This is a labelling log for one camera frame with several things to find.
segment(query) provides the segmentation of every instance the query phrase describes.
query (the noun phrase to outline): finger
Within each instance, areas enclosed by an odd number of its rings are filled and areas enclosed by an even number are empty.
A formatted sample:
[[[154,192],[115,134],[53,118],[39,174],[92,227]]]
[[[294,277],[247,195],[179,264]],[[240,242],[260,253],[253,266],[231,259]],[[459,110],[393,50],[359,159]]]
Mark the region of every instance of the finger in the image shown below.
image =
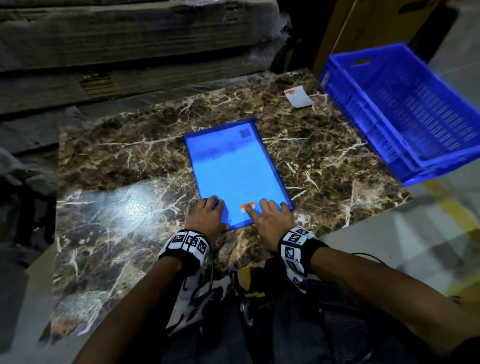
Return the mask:
[[[215,207],[215,211],[217,211],[221,215],[224,207],[225,207],[225,201],[220,199],[218,200],[218,204]]]
[[[260,200],[260,207],[262,208],[262,213],[271,211],[266,198]]]
[[[276,205],[274,200],[268,201],[268,205],[270,206],[270,210],[278,211],[278,206]]]
[[[257,214],[257,212],[254,209],[252,209],[250,205],[245,206],[245,212],[248,214],[248,216],[250,216],[250,218],[256,224],[260,215]]]
[[[285,202],[282,202],[282,203],[280,204],[280,207],[282,208],[282,212],[283,212],[284,214],[290,212],[290,208],[288,207],[288,205],[287,205]]]
[[[204,208],[206,202],[207,202],[206,198],[202,198],[200,201],[198,201],[197,210],[201,210],[202,208]]]
[[[218,197],[213,195],[212,197],[209,197],[207,199],[207,203],[205,204],[206,209],[213,210],[213,205],[215,205],[215,202],[217,201]]]

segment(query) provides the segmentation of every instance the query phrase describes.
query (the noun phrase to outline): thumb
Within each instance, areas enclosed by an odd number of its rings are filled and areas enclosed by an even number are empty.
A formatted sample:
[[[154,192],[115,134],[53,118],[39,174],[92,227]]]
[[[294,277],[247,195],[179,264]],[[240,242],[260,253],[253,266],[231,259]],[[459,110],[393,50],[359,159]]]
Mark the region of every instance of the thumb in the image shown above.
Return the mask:
[[[257,212],[254,209],[252,209],[250,205],[245,206],[245,212],[248,214],[248,216],[250,216],[250,218],[256,224],[260,215],[258,215]]]

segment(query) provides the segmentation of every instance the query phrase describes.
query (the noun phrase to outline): blue folder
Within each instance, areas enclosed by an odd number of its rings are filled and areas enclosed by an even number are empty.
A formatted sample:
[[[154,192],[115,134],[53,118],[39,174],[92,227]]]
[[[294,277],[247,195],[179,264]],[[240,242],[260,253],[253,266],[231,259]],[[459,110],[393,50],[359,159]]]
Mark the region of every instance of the blue folder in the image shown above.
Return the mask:
[[[292,201],[255,126],[248,119],[185,134],[200,198],[213,195],[225,201],[222,223],[230,230],[253,224],[241,206],[253,202],[262,213],[260,200],[274,200],[278,208]]]

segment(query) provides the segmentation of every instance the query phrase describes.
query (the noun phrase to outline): stacked cardboard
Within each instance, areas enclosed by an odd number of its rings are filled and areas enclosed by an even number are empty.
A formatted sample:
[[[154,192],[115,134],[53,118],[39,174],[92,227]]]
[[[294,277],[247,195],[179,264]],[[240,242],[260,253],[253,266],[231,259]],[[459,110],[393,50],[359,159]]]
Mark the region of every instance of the stacked cardboard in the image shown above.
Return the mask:
[[[276,0],[0,0],[0,6],[1,114],[265,70],[271,47],[281,45]]]

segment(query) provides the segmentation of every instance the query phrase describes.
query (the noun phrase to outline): hand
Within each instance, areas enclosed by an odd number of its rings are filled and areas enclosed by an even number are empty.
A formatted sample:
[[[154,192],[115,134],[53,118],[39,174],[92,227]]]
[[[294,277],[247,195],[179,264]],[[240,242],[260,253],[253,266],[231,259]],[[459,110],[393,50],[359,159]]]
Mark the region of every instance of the hand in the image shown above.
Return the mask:
[[[230,229],[230,225],[220,223],[225,202],[219,200],[216,209],[213,209],[217,199],[217,196],[201,199],[193,214],[188,216],[185,222],[186,229],[201,232],[208,238],[210,244],[217,241],[222,231]]]
[[[278,241],[291,228],[295,227],[295,220],[285,202],[280,204],[282,211],[278,209],[275,201],[267,202],[260,200],[262,215],[257,214],[250,206],[245,207],[248,216],[252,218],[262,239],[262,244],[268,250],[277,251]]]

